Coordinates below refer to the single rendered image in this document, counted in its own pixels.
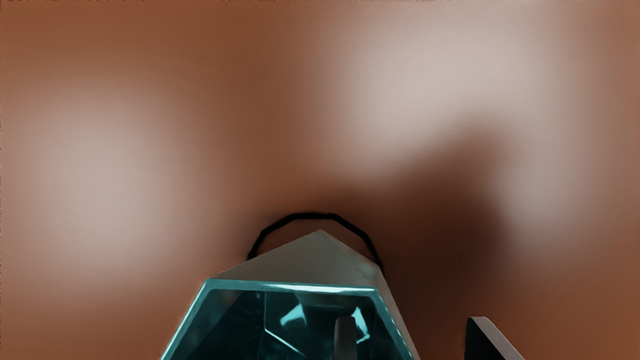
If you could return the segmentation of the teal faceted mug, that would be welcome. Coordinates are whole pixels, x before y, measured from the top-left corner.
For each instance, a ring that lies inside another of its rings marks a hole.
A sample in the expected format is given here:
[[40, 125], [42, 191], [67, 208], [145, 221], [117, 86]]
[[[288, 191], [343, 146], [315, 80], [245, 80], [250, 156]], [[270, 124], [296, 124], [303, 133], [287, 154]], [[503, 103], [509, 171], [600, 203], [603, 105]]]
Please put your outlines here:
[[210, 276], [159, 360], [420, 360], [374, 262], [318, 230]]

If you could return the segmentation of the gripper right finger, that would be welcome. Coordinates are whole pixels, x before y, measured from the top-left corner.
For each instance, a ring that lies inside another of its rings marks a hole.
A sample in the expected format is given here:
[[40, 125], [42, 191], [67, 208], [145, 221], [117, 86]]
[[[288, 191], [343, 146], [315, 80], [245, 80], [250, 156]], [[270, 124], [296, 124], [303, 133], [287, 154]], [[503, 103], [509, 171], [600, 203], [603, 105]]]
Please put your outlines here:
[[464, 360], [525, 360], [524, 356], [485, 316], [466, 320]]

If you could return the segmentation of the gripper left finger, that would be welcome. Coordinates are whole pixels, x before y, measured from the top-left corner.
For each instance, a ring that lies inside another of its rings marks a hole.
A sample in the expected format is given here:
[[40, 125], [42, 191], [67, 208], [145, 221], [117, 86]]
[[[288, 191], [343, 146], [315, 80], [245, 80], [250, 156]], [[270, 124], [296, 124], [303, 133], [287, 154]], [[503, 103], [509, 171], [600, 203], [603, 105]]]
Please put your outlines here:
[[354, 317], [342, 316], [335, 321], [333, 360], [358, 360]]

